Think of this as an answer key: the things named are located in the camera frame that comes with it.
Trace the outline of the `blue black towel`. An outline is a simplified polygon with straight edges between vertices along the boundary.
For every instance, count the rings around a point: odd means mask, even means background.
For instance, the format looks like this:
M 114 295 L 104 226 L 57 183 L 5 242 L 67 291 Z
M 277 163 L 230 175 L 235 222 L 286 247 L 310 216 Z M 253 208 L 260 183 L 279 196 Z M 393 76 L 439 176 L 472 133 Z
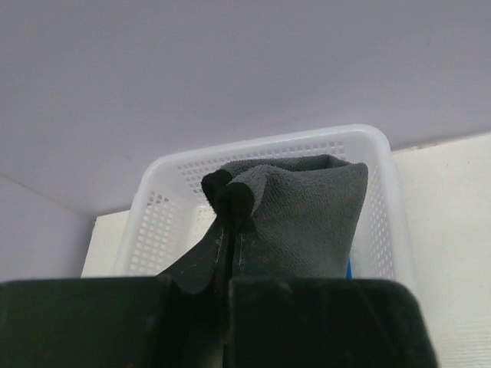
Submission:
M 346 272 L 346 278 L 347 279 L 352 279 L 352 268 L 351 268 L 351 259 L 348 259 L 348 266 L 347 266 L 347 272 Z

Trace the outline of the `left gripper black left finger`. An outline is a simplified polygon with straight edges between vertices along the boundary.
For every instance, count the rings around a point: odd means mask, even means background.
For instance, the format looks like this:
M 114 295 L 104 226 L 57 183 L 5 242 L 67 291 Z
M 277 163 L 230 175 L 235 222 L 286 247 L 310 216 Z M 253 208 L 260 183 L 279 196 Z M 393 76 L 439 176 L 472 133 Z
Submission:
M 214 222 L 156 276 L 9 281 L 3 367 L 220 367 L 228 232 Z

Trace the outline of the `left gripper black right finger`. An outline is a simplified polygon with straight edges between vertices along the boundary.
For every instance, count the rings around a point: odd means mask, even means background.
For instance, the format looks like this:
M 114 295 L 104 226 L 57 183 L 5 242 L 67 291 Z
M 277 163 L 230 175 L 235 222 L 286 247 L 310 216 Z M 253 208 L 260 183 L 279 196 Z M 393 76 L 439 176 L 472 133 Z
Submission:
M 230 367 L 435 367 L 415 297 L 346 278 L 352 225 L 227 229 Z

